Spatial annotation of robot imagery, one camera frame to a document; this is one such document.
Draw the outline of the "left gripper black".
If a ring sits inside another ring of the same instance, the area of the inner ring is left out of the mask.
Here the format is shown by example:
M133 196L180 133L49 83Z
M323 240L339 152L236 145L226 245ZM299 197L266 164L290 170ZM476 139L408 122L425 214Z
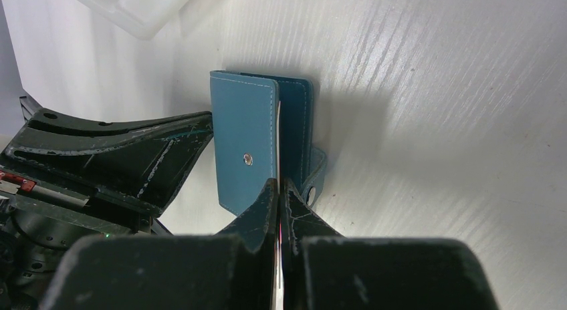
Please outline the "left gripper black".
M38 309L83 237L169 235L155 217L212 136L208 111L107 123L38 110L1 153L17 173L1 169L1 308Z

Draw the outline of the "gold VIP card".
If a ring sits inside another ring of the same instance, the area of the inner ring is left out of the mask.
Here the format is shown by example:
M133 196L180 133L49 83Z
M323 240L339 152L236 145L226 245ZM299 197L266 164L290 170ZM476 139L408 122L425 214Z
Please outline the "gold VIP card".
M281 163L280 163L280 124L281 124L281 102L277 104L277 120L276 120L276 163L277 163L277 189L280 190L281 184ZM277 267L275 269L276 282L274 285L273 294L273 308L283 309L284 308L284 279L282 270L282 255L281 255L281 222L278 221L277 224L277 241L276 241L276 252L277 252Z

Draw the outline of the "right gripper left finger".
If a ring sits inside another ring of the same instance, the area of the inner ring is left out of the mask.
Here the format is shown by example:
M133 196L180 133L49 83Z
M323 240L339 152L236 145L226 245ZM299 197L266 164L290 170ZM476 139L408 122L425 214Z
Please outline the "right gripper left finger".
M80 239L42 309L271 309L278 183L213 235Z

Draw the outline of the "clear plastic tray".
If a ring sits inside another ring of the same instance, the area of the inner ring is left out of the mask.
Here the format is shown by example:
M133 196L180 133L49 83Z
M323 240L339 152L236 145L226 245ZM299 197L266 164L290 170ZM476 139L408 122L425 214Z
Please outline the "clear plastic tray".
M76 0L139 39L153 38L190 0Z

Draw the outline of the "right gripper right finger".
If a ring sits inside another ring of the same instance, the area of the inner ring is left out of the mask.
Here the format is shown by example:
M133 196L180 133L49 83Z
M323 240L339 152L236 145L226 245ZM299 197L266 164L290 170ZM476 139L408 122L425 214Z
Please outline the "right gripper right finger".
M461 241L345 237L281 183L285 309L497 309Z

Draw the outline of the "blue leather card holder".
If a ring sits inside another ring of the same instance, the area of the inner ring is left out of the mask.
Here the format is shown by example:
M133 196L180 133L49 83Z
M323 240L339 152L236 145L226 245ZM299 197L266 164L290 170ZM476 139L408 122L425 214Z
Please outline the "blue leather card holder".
M211 107L219 204L235 216L277 178L276 120L281 102L281 179L291 179L309 206L324 188L327 158L312 141L310 80L211 71Z

